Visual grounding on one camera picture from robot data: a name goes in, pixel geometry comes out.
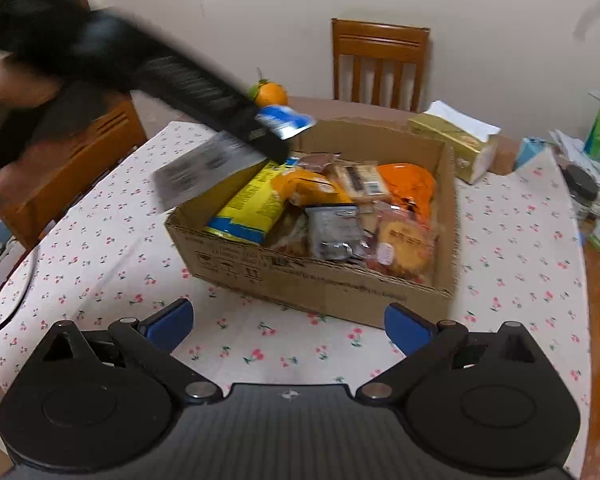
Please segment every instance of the gold tissue box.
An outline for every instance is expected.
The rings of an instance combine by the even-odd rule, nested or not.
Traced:
[[[476,139],[454,124],[430,114],[419,114],[409,119],[414,134],[446,140],[454,150],[456,175],[474,184],[489,169],[496,156],[498,136],[492,135],[488,142]]]

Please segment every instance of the gray ribbed surface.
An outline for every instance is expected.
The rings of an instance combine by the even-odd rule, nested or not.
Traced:
[[[288,398],[289,391],[298,395]],[[58,478],[29,468],[15,479]],[[344,386],[239,384],[219,404],[189,408],[135,462],[67,480],[468,480],[421,452],[395,415],[353,401]],[[526,477],[566,480],[561,471]]]

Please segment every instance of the cardboard box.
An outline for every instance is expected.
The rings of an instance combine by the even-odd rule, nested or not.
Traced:
[[[449,145],[399,129],[320,121],[301,136],[295,149],[342,153],[347,160],[374,160],[379,164],[409,162],[428,169],[436,177],[440,226],[433,286],[357,266],[294,258],[203,232],[206,222],[262,164],[223,180],[168,217],[167,230],[192,275],[250,296],[379,328],[384,324],[384,309],[392,301],[430,321],[445,319],[456,287],[458,250],[454,163]]]
[[[468,184],[476,182],[489,169],[498,149],[498,136],[482,142],[454,124],[430,114],[419,114],[409,119],[415,134],[444,139],[451,144],[456,158],[456,175]]]

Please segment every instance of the metal screw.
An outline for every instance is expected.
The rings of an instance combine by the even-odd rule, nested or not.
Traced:
[[[196,381],[184,388],[185,393],[194,399],[206,399],[216,394],[218,387],[209,381]]]
[[[386,399],[392,392],[392,387],[384,383],[368,383],[362,386],[362,394],[369,399]]]

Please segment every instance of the white tablecloth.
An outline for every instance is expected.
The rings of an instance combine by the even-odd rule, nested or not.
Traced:
[[[59,319],[82,330],[147,317],[179,297],[196,313],[174,356],[225,391],[233,382],[360,384],[402,353],[381,330],[241,296],[189,275],[164,228],[151,173],[212,132],[171,123],[101,181],[42,240],[32,288],[0,333],[8,388]],[[582,251],[568,194],[548,152],[515,174],[457,184],[461,261],[451,318],[471,330],[519,320],[576,399],[582,428],[567,466],[579,476],[589,420],[590,360]],[[26,283],[27,259],[0,294],[0,320]]]

